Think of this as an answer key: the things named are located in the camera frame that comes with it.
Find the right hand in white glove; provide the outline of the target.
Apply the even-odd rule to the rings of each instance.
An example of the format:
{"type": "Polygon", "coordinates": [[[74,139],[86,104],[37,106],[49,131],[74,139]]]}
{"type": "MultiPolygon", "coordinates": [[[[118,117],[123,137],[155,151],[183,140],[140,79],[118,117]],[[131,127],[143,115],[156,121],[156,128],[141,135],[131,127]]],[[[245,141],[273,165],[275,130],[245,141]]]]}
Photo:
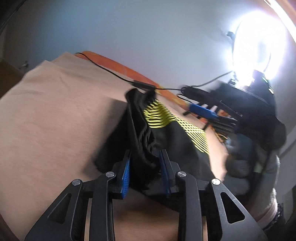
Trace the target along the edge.
{"type": "Polygon", "coordinates": [[[275,186],[280,160],[276,151],[265,151],[242,134],[231,134],[225,142],[224,185],[246,208],[261,228],[266,228],[278,212],[275,186]]]}

